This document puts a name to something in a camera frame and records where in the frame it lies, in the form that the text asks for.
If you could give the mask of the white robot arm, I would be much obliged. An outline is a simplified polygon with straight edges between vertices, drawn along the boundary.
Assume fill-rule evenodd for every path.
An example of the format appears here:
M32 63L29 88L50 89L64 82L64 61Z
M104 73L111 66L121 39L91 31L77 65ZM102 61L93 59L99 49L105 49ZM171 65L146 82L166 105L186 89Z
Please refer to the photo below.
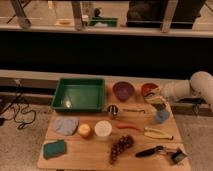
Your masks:
M213 76L210 73L198 71L189 80L166 83L151 90L144 99L151 104L160 104L166 100L178 101L190 97L204 99L213 113Z

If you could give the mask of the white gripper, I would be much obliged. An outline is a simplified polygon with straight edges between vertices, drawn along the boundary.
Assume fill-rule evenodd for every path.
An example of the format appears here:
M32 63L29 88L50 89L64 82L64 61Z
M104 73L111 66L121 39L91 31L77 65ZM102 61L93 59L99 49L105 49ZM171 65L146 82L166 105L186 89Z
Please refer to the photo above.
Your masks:
M155 94L150 94L144 97L145 101L151 104L156 110L163 110L166 108L165 100L160 96L159 89L156 89Z

